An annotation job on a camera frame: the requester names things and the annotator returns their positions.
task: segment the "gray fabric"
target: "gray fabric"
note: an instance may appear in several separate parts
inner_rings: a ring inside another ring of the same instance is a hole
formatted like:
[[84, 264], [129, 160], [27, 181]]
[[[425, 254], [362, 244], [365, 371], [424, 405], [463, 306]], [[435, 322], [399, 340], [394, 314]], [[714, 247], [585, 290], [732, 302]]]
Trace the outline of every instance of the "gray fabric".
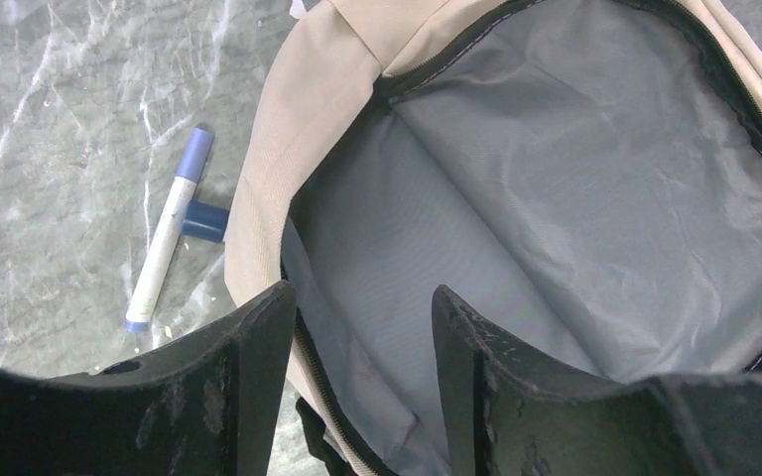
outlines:
[[446, 474], [431, 296], [585, 371], [762, 349], [762, 158], [645, 12], [547, 0], [375, 108], [295, 200], [285, 266], [338, 402], [399, 474]]

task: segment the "marble surface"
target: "marble surface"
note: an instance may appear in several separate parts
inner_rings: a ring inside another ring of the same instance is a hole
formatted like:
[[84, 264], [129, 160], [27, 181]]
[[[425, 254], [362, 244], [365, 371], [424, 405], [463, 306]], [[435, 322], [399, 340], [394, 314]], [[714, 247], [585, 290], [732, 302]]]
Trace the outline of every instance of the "marble surface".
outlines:
[[[96, 371], [233, 309], [217, 245], [184, 238], [149, 335], [122, 329], [191, 128], [228, 207], [291, 0], [0, 1], [0, 367]], [[727, 0], [762, 48], [762, 0]], [[323, 474], [286, 388], [272, 475]]]

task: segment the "white marker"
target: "white marker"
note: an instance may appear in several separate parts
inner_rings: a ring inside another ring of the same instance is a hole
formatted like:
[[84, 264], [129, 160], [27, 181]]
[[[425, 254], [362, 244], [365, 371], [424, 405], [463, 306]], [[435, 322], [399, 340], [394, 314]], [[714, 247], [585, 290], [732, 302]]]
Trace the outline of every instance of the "white marker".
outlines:
[[131, 332], [144, 331], [150, 327], [156, 300], [159, 298], [168, 265], [171, 264], [177, 241], [180, 239], [186, 208], [202, 175], [212, 142], [214, 142], [214, 135], [205, 131], [202, 126], [197, 126], [191, 132], [189, 144], [177, 168], [177, 176], [171, 185], [168, 201], [162, 209], [142, 273], [139, 275], [133, 298], [130, 299], [130, 306], [127, 308], [126, 327]]

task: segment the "zipper teeth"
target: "zipper teeth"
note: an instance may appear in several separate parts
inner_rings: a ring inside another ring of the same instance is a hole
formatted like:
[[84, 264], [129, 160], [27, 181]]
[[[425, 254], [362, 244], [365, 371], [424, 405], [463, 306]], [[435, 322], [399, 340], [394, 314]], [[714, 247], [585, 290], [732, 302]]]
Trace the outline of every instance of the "zipper teeth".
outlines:
[[[512, 0], [508, 0], [506, 2], [501, 3], [495, 8], [500, 8], [504, 5], [507, 5], [511, 3]], [[660, 0], [661, 3], [664, 3], [674, 10], [684, 14], [686, 17], [688, 17], [689, 20], [691, 20], [695, 26], [700, 30], [702, 35], [706, 38], [708, 38], [708, 41], [710, 42], [710, 45], [719, 53], [719, 58], [725, 65], [726, 71], [724, 71], [727, 75], [729, 75], [739, 86], [739, 89], [741, 89], [741, 92], [744, 95], [744, 99], [748, 99], [749, 105], [752, 106], [753, 112], [755, 115], [761, 119], [762, 124], [762, 109], [761, 106], [758, 104], [758, 101], [755, 99], [755, 96], [752, 95], [752, 93], [749, 91], [749, 89], [746, 87], [746, 83], [743, 81], [743, 78], [740, 76], [740, 74], [737, 72], [737, 69], [734, 67], [734, 63], [731, 62], [731, 59], [729, 59], [728, 54], [723, 49], [720, 42], [717, 40], [717, 38], [714, 36], [714, 34], [711, 32], [711, 30], [708, 28], [708, 26], [705, 25], [705, 23], [702, 22], [702, 20], [695, 15], [691, 10], [683, 6], [682, 4], [676, 2], [675, 0]], [[396, 74], [395, 76], [390, 76], [390, 80], [395, 80], [396, 78], [400, 78], [403, 76], [407, 76], [414, 71], [424, 67], [425, 65], [431, 63], [432, 61], [436, 60], [442, 53], [433, 55], [432, 57], [425, 59], [424, 61], [420, 62], [416, 66], [408, 69], [405, 72], [402, 72], [400, 74]], [[353, 455], [361, 464], [362, 468], [354, 468], [357, 470], [360, 474], [369, 474], [373, 476], [378, 476], [379, 473], [375, 471], [369, 462], [363, 457], [361, 454], [361, 451], [358, 450], [349, 440], [348, 437], [346, 437], [345, 431], [343, 431], [343, 427], [339, 421], [339, 418], [335, 417], [334, 415], [334, 403], [331, 400], [330, 395], [328, 392], [326, 392], [319, 382], [322, 382], [325, 378], [325, 375], [322, 371], [322, 369], [319, 366], [319, 362], [317, 362], [317, 359], [312, 358], [311, 356], [313, 354], [313, 350], [311, 348], [311, 345], [308, 340], [306, 339], [305, 334], [300, 330], [299, 326], [294, 331], [294, 338], [297, 342], [297, 345], [299, 346], [301, 352], [302, 352], [302, 364], [308, 371], [311, 372], [311, 376], [314, 379], [312, 382], [312, 386], [314, 387], [312, 391], [315, 391], [315, 394], [319, 396], [320, 403], [322, 404], [323, 408], [320, 409], [323, 412], [327, 413], [328, 420], [331, 422], [332, 428], [330, 430], [332, 433], [336, 434], [338, 444], [344, 444], [346, 448], [348, 449], [349, 453]]]
[[354, 456], [362, 465], [362, 468], [354, 468], [358, 474], [361, 475], [371, 475], [371, 476], [379, 476], [379, 473], [376, 472], [372, 465], [366, 461], [366, 459], [361, 454], [361, 451], [359, 451], [349, 440], [348, 437], [346, 437], [346, 433], [343, 430], [343, 426], [340, 423], [339, 418], [337, 418], [334, 415], [334, 403], [331, 401], [331, 397], [323, 388], [322, 385], [319, 383], [325, 379], [325, 374], [323, 373], [322, 369], [319, 367], [319, 362], [317, 359], [311, 358], [311, 356], [314, 355], [314, 351], [311, 348], [311, 343], [308, 342], [305, 333], [302, 331], [300, 326], [297, 324], [296, 328], [294, 329], [294, 339], [297, 342], [297, 345], [300, 347], [300, 350], [303, 354], [303, 359], [301, 364], [306, 367], [308, 371], [311, 372], [311, 376], [314, 379], [312, 381], [313, 386], [315, 387], [312, 389], [312, 391], [315, 391], [315, 394], [319, 396], [319, 402], [322, 404], [322, 409], [320, 409], [323, 412], [327, 413], [328, 420], [331, 422], [332, 428], [330, 428], [331, 432], [337, 436], [336, 440], [338, 444], [343, 444], [348, 449], [348, 452], [350, 455]]

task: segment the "blue marker cap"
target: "blue marker cap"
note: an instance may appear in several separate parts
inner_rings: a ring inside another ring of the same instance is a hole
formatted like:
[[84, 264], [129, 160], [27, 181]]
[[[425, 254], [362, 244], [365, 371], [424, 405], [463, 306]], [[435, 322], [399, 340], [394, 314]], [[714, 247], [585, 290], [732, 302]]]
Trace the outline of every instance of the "blue marker cap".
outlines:
[[177, 168], [177, 177], [188, 179], [194, 183], [199, 182], [202, 176], [202, 169], [205, 167], [205, 160], [208, 158], [208, 151], [211, 149], [211, 143], [214, 142], [214, 134], [205, 130], [205, 125], [197, 124], [189, 144], [186, 145], [186, 152]]
[[126, 319], [124, 319], [124, 322], [124, 327], [130, 332], [144, 332], [150, 327], [150, 322], [133, 322]]
[[183, 220], [183, 234], [212, 243], [223, 243], [228, 223], [229, 210], [192, 200]]

